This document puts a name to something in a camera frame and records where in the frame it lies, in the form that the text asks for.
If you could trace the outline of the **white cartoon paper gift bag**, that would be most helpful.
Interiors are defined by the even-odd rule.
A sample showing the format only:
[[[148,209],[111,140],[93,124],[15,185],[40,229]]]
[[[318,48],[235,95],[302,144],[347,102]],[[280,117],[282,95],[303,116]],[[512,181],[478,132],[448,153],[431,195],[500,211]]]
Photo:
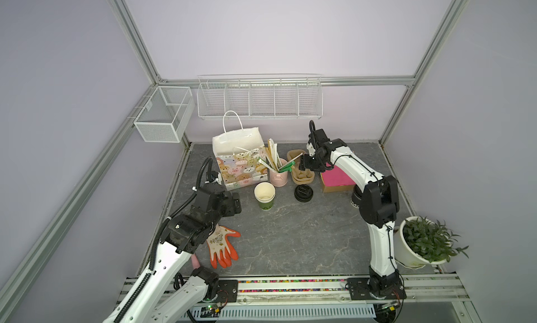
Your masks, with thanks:
[[[225,130],[212,139],[223,184],[228,190],[237,190],[269,179],[264,160],[267,151],[258,127]]]

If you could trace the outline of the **black paper coffee cup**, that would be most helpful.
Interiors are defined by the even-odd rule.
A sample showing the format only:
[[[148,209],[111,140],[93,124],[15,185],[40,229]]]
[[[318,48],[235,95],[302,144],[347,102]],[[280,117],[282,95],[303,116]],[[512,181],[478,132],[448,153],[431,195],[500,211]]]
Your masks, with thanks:
[[[362,202],[363,192],[358,185],[355,185],[352,190],[351,205],[354,208],[359,208]]]

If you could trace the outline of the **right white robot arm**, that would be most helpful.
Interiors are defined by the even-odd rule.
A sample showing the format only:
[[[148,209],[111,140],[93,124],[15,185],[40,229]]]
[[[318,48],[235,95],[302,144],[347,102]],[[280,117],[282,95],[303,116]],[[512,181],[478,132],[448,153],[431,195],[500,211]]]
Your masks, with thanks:
[[[339,138],[331,140],[323,129],[309,122],[307,150],[299,168],[324,173],[341,169],[361,190],[359,213],[366,222],[370,243],[368,289],[375,299],[395,295],[404,300],[406,293],[394,258],[394,228],[399,212],[399,186],[394,176],[385,176],[365,164]]]

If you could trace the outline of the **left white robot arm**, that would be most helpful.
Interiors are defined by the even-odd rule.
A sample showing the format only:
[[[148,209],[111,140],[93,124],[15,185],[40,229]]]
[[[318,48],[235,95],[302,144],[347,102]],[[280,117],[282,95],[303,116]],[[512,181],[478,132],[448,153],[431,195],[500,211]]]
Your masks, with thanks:
[[[197,303],[217,296],[218,274],[199,267],[186,284],[161,299],[218,222],[242,211],[239,195],[215,177],[212,162],[211,157],[204,160],[191,197],[162,222],[147,267],[106,322],[177,322]]]

